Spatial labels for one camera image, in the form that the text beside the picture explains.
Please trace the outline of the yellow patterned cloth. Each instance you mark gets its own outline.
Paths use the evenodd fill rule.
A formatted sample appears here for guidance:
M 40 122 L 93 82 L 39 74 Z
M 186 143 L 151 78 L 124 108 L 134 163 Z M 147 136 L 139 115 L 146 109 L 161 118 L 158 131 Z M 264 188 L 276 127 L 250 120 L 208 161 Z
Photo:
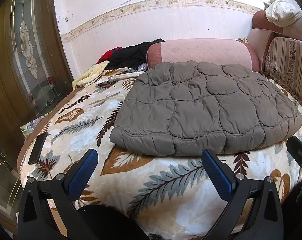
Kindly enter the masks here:
M 72 89 L 75 90 L 79 87 L 86 87 L 98 80 L 108 64 L 109 61 L 103 61 L 99 64 L 92 65 L 82 76 L 72 81 Z

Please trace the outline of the striped brown cushion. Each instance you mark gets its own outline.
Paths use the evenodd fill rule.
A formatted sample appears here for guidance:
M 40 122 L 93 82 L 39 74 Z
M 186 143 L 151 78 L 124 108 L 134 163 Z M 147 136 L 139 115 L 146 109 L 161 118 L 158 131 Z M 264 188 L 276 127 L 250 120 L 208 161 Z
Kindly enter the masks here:
M 274 38 L 269 45 L 263 71 L 302 105 L 302 41 Z

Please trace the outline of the wooden stained glass door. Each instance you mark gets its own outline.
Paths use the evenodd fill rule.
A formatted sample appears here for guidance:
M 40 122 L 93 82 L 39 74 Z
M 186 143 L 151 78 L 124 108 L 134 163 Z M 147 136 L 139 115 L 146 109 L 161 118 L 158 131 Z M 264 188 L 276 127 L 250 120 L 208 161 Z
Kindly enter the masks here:
M 52 111 L 72 74 L 57 27 L 54 0 L 0 4 L 0 140 L 20 144 L 20 127 Z

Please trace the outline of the pink padded headboard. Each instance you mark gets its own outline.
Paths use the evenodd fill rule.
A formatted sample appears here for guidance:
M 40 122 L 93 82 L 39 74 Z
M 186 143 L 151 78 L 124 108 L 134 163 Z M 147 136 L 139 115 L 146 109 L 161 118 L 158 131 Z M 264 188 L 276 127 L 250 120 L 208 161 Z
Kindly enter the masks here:
M 247 41 L 257 55 L 260 71 L 264 69 L 268 47 L 276 37 L 289 37 L 302 41 L 302 16 L 287 27 L 278 27 L 274 23 L 268 22 L 264 11 L 257 11 L 254 14 L 252 30 Z

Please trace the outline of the black smartphone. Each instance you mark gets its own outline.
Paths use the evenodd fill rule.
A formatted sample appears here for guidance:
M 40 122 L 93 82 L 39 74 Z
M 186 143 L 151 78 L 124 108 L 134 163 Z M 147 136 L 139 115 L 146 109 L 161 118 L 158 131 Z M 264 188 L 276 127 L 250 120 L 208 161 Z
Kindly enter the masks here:
M 43 149 L 43 145 L 47 136 L 48 136 L 48 132 L 43 132 L 37 136 L 28 161 L 29 165 L 33 165 L 39 161 Z

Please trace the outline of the pink bolster pillow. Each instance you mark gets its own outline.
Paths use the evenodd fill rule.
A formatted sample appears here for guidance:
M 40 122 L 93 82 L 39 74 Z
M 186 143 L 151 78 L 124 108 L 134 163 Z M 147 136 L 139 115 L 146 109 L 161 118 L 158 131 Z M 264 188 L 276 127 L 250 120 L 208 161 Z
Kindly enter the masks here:
M 254 72 L 260 71 L 259 59 L 244 41 L 214 38 L 170 40 L 153 44 L 147 51 L 147 66 L 162 62 L 209 62 L 218 65 L 240 64 Z

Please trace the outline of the leaf pattern bed blanket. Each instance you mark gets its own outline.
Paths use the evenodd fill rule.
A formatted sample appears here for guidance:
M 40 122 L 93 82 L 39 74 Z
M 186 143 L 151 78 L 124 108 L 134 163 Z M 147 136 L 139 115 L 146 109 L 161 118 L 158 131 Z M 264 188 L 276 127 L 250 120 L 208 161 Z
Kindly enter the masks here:
M 28 161 L 39 130 L 34 130 L 20 152 L 22 185 L 29 178 L 49 180 L 66 173 L 88 149 L 98 164 L 76 208 L 104 205 L 134 218 L 150 238 L 192 239 L 204 236 L 221 214 L 223 201 L 202 163 L 201 155 L 148 155 L 111 142 L 110 134 L 122 103 L 139 75 L 133 68 L 105 70 L 86 87 L 68 95 L 49 115 L 51 124 L 40 159 Z M 272 79 L 302 115 L 302 105 Z M 294 134 L 302 141 L 302 126 Z M 302 169 L 287 151 L 287 139 L 275 145 L 234 154 L 218 154 L 233 172 L 250 179 L 273 178 L 280 200 L 302 179 Z

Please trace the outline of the red garment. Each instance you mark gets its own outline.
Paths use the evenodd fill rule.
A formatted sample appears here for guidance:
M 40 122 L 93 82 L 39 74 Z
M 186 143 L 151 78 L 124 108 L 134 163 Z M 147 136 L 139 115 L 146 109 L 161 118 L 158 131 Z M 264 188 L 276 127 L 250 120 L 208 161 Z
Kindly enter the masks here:
M 111 56 L 118 50 L 122 50 L 122 47 L 116 47 L 114 49 L 108 50 L 107 52 L 105 52 L 100 58 L 99 60 L 96 62 L 96 64 L 99 64 L 101 62 L 104 61 L 109 61 L 109 59 L 111 58 Z

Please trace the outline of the floral box beside bed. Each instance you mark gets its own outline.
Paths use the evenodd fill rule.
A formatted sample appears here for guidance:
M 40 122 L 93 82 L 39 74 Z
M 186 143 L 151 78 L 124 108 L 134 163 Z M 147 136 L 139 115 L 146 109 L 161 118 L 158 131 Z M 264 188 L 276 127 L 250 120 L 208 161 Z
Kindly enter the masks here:
M 28 122 L 27 124 L 20 127 L 22 134 L 25 139 L 28 139 L 32 132 L 36 129 L 39 130 L 39 133 L 47 132 L 48 127 L 51 124 L 51 118 L 48 117 L 48 113 L 41 115 L 40 117 Z

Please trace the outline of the black garment pile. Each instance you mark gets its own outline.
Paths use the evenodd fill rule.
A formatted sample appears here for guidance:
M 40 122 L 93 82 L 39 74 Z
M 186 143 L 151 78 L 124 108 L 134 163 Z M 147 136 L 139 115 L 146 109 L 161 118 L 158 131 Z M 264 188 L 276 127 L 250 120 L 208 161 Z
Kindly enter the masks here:
M 116 50 L 112 53 L 109 63 L 106 66 L 106 70 L 114 70 L 118 68 L 134 68 L 137 69 L 143 63 L 147 61 L 147 51 L 153 44 L 164 42 L 159 38 L 150 42 L 143 42 L 134 46 L 129 46 L 123 49 Z

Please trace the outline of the white cloth on headboard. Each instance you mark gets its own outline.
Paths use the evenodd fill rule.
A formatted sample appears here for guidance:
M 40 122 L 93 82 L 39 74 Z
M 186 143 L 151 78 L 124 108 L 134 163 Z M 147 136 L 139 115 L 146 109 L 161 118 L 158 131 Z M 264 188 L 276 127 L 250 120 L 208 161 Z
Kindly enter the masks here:
M 284 0 L 264 2 L 265 15 L 268 22 L 278 27 L 287 27 L 302 17 L 302 11 Z

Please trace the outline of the grey quilted hooded jacket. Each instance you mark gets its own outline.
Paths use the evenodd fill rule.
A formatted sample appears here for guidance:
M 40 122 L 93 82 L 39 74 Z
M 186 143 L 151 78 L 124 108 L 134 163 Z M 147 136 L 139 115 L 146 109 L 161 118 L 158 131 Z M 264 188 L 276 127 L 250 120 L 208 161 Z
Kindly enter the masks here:
M 291 100 L 240 64 L 163 62 L 138 76 L 110 140 L 142 154 L 196 157 L 272 146 L 301 126 Z

